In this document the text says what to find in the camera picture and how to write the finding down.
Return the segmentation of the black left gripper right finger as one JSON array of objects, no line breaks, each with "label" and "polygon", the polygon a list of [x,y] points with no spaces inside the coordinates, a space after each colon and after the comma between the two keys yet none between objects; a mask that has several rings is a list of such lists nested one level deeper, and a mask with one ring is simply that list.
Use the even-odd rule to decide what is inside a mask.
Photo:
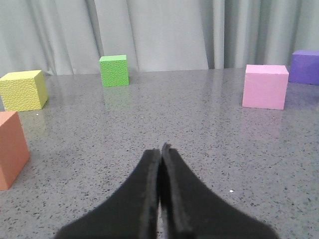
[{"label": "black left gripper right finger", "polygon": [[179,152],[162,147],[161,205],[170,239],[277,239],[270,226],[229,205],[192,172]]}]

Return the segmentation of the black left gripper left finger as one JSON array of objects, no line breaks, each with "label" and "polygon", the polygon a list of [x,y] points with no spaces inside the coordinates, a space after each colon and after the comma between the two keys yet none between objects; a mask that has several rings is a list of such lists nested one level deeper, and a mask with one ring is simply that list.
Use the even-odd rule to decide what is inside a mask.
[{"label": "black left gripper left finger", "polygon": [[155,239],[160,150],[144,151],[123,185],[93,211],[64,226],[57,239]]}]

